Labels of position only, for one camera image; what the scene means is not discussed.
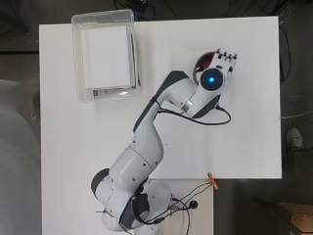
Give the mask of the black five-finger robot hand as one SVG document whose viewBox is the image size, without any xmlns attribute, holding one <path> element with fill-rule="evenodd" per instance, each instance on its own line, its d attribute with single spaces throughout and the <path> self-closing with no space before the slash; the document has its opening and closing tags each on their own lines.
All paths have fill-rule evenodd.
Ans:
<svg viewBox="0 0 313 235">
<path fill-rule="evenodd" d="M 237 54 L 231 54 L 218 49 L 214 53 L 210 65 L 216 69 L 221 70 L 225 75 L 229 75 L 233 72 L 237 59 Z"/>
</svg>

